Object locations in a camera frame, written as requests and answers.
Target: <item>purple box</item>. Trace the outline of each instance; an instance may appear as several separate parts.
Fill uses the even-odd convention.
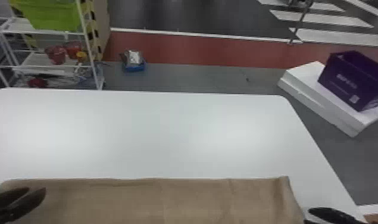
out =
[[[318,82],[354,110],[378,106],[378,63],[357,51],[331,54]]]

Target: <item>red baseboard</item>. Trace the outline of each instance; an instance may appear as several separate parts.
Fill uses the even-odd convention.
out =
[[[312,61],[325,63],[330,53],[356,50],[378,61],[378,47],[246,41],[147,33],[112,32],[104,61],[118,61],[126,49],[143,52],[149,63],[198,64],[287,69]]]

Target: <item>brown cloth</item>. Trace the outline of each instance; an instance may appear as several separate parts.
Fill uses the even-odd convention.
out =
[[[0,192],[46,187],[17,224],[302,224],[289,178],[12,180]]]

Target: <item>red object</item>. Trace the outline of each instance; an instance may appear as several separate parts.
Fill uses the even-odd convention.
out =
[[[45,88],[48,86],[48,82],[41,78],[30,79],[27,84],[31,88]]]
[[[82,50],[82,45],[79,41],[71,41],[64,44],[64,48],[67,50],[68,56],[71,59],[77,59],[77,53]]]
[[[66,50],[62,46],[50,46],[44,50],[52,64],[64,64]]]

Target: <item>gray floor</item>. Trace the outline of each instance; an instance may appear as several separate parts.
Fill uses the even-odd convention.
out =
[[[284,70],[149,64],[145,72],[126,76],[119,63],[108,64],[106,89],[286,97],[356,204],[378,203],[378,122],[356,138],[348,137],[276,86]]]

